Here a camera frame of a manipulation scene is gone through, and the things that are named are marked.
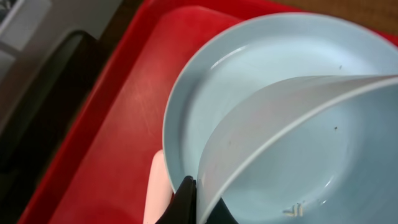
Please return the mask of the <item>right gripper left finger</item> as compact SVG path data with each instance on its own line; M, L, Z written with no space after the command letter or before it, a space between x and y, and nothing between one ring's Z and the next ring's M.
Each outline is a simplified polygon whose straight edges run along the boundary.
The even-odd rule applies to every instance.
M156 224L195 224L196 199L196 180L188 175L183 179L171 203Z

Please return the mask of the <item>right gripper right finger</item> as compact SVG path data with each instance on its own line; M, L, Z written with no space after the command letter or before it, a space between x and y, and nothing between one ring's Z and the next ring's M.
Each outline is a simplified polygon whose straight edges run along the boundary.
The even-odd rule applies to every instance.
M221 198L210 213L206 224L238 224Z

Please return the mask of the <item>white plastic fork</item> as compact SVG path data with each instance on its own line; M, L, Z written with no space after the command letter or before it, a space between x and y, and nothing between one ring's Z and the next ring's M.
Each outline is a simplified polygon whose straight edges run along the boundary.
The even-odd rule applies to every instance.
M159 150L155 153L150 167L143 224L156 223L169 206L172 195L164 152Z

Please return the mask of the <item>rice food waste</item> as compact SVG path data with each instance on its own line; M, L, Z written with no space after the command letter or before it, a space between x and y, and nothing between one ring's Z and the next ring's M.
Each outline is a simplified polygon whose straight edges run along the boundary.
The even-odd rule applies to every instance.
M290 210L284 210L282 213L288 217L303 217L304 215L304 203L296 203Z

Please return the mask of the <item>light blue bowl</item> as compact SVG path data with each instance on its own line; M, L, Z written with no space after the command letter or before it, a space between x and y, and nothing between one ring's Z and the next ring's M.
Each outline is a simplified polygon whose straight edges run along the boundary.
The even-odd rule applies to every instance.
M397 77L271 84L217 125L197 177L198 223L221 198L239 223L396 223Z

